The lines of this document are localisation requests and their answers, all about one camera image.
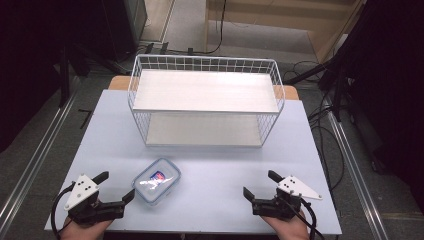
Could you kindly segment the person's right hand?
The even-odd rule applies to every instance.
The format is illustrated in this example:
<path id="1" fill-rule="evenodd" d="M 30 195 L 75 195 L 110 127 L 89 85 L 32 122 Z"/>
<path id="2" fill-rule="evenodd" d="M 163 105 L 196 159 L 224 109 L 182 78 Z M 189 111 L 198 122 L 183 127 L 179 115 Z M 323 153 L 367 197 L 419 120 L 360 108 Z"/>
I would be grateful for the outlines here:
<path id="1" fill-rule="evenodd" d="M 299 217 L 293 217 L 289 221 L 268 216 L 262 216 L 262 219 L 276 232 L 280 240 L 309 240 L 307 225 Z"/>

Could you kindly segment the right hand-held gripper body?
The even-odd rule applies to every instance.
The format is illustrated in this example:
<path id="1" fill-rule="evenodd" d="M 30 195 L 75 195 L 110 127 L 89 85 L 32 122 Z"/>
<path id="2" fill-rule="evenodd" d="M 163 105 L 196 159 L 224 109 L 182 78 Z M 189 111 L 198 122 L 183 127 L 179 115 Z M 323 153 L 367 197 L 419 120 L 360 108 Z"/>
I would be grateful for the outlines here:
<path id="1" fill-rule="evenodd" d="M 291 220 L 300 211 L 306 198 L 321 200 L 322 196 L 297 177 L 290 175 L 276 183 L 276 194 L 272 199 L 255 197 L 252 213 L 279 220 Z"/>

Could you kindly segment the metal floor rail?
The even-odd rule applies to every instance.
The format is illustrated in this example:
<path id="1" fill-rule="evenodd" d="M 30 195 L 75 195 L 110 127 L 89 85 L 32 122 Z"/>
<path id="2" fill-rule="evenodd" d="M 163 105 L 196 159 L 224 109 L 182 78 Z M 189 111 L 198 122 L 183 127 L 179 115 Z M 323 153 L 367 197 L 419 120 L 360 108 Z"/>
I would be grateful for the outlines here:
<path id="1" fill-rule="evenodd" d="M 54 94 L 0 153 L 0 236 L 5 234 L 38 174 L 51 145 L 60 131 L 76 92 L 58 107 Z"/>
<path id="2" fill-rule="evenodd" d="M 345 164 L 352 179 L 356 194 L 361 203 L 362 212 L 368 222 L 374 240 L 389 240 L 377 206 L 371 196 L 365 179 L 361 173 L 355 155 L 348 142 L 341 122 L 338 122 L 333 113 L 328 115 L 336 140 L 345 159 Z"/>

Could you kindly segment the clear plastic food container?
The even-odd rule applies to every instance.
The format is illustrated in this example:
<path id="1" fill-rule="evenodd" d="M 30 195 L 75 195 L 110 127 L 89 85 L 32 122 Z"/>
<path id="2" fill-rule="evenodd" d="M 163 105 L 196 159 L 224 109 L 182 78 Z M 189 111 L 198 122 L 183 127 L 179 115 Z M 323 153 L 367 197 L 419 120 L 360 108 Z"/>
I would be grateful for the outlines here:
<path id="1" fill-rule="evenodd" d="M 170 160 L 159 158 L 132 181 L 135 192 L 150 206 L 157 205 L 178 184 L 180 169 Z"/>

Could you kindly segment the white wire shelf rack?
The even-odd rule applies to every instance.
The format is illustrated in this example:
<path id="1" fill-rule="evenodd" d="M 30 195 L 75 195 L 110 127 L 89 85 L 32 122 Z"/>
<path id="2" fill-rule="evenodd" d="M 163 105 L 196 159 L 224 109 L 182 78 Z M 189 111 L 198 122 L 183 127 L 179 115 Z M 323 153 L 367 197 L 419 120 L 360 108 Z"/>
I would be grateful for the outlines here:
<path id="1" fill-rule="evenodd" d="M 147 146 L 260 147 L 285 89 L 272 59 L 140 54 L 128 104 Z"/>

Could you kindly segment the black cabinet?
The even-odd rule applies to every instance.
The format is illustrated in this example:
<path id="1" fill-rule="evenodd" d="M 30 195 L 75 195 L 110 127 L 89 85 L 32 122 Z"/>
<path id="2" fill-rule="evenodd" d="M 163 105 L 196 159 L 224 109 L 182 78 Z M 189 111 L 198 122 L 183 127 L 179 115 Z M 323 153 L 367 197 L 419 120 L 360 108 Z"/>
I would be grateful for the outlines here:
<path id="1" fill-rule="evenodd" d="M 102 0 L 111 58 L 123 61 L 135 53 L 148 18 L 145 0 Z"/>

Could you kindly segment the black metal stand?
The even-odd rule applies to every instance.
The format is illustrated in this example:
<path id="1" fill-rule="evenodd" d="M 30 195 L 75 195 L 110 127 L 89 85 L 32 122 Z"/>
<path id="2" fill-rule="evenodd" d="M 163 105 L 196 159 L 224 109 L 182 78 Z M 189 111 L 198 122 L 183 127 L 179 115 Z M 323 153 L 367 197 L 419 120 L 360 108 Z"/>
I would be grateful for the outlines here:
<path id="1" fill-rule="evenodd" d="M 330 109 L 336 120 L 340 122 L 340 110 L 342 109 L 341 100 L 342 95 L 345 92 L 344 84 L 347 78 L 347 63 L 341 54 L 336 54 L 330 60 L 327 60 L 324 63 L 319 63 L 312 69 L 297 75 L 294 78 L 284 80 L 283 84 L 294 85 L 321 72 L 323 72 L 323 75 L 318 82 L 319 89 L 326 92 L 334 89 Z"/>

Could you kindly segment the person's left hand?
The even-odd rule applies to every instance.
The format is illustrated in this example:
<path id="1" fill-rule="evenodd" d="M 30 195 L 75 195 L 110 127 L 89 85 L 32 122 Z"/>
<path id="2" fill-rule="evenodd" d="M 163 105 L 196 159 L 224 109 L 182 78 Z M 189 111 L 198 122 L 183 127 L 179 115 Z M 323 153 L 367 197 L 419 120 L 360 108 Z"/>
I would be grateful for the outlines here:
<path id="1" fill-rule="evenodd" d="M 82 227 L 67 218 L 59 236 L 61 240 L 99 240 L 112 223 L 113 221 L 109 220 L 98 222 L 90 227 Z"/>

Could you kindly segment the black curtain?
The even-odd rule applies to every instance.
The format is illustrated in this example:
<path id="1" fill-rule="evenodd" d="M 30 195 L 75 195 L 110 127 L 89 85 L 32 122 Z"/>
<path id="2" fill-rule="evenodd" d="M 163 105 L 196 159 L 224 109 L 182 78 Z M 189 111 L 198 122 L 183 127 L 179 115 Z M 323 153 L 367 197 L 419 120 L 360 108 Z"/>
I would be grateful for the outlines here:
<path id="1" fill-rule="evenodd" d="M 349 37 L 349 93 L 378 137 L 371 151 L 424 210 L 424 0 L 367 0 Z"/>
<path id="2" fill-rule="evenodd" d="M 68 60 L 89 72 L 78 40 L 100 0 L 0 0 L 0 153 L 57 91 Z"/>

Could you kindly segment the wooden platform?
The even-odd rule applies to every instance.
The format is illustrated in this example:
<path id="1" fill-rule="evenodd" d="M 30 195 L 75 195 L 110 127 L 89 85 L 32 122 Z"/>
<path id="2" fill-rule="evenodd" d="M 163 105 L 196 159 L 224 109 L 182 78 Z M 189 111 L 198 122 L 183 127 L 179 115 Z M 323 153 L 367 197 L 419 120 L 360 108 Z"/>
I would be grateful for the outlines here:
<path id="1" fill-rule="evenodd" d="M 330 58 L 355 25 L 364 0 L 206 0 L 206 17 L 261 26 L 306 30 L 320 63 Z"/>

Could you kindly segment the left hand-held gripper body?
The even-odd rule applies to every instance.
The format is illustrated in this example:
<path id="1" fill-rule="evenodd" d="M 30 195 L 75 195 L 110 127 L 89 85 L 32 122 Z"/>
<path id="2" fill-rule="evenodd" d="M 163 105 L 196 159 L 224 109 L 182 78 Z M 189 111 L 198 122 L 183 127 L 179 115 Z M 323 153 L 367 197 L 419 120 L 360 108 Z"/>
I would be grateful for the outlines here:
<path id="1" fill-rule="evenodd" d="M 64 210 L 78 225 L 92 226 L 98 222 L 124 217 L 126 204 L 121 201 L 101 202 L 98 198 L 99 185 L 86 174 L 80 174 L 73 185 Z"/>

